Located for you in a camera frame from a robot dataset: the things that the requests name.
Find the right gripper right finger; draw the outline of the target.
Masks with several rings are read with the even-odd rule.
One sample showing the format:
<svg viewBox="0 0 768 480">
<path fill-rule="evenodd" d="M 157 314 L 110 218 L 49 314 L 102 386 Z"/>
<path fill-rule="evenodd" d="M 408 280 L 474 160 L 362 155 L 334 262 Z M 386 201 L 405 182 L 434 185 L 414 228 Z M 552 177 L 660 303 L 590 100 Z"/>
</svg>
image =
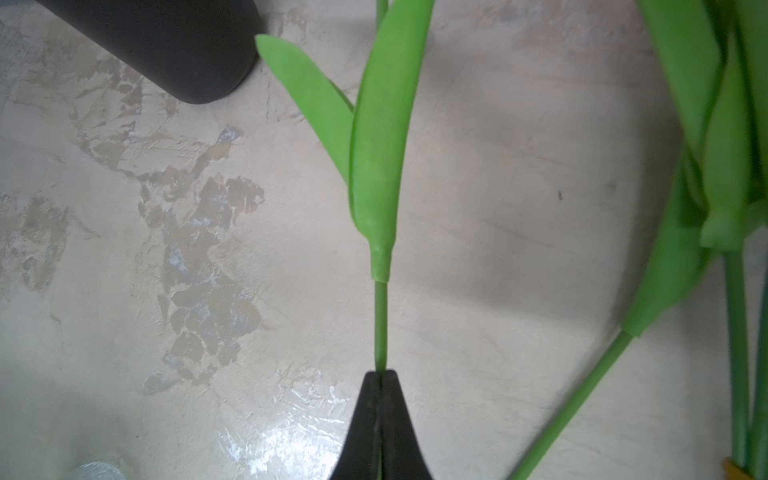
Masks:
<svg viewBox="0 0 768 480">
<path fill-rule="evenodd" d="M 394 370 L 381 375 L 379 401 L 382 479 L 432 480 Z"/>
</svg>

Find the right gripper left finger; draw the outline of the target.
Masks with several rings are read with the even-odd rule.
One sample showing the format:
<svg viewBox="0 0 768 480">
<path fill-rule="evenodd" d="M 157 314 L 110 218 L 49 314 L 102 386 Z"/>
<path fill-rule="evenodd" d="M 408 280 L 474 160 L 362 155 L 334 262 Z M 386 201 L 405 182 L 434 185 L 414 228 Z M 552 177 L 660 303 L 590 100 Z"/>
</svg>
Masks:
<svg viewBox="0 0 768 480">
<path fill-rule="evenodd" d="M 330 480 L 376 480 L 381 455 L 379 402 L 381 382 L 377 372 L 364 376 L 346 439 Z"/>
</svg>

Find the dark grey cylindrical vase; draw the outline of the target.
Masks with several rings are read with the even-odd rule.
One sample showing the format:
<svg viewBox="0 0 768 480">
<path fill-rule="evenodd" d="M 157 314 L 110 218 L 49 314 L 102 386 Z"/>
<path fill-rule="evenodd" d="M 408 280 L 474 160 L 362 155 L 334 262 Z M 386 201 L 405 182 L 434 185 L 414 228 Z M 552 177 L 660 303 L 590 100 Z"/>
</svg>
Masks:
<svg viewBox="0 0 768 480">
<path fill-rule="evenodd" d="M 174 98 L 234 91 L 256 64 L 264 22 L 249 0 L 48 0 L 54 15 Z"/>
</svg>

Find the clear glass vase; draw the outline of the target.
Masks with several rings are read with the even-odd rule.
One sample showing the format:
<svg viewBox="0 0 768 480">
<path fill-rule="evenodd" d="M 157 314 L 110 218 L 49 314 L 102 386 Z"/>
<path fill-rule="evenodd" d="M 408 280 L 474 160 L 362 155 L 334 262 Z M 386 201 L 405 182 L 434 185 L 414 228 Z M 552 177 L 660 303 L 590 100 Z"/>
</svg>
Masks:
<svg viewBox="0 0 768 480">
<path fill-rule="evenodd" d="M 116 466 L 102 461 L 89 462 L 72 470 L 65 480 L 127 480 Z"/>
</svg>

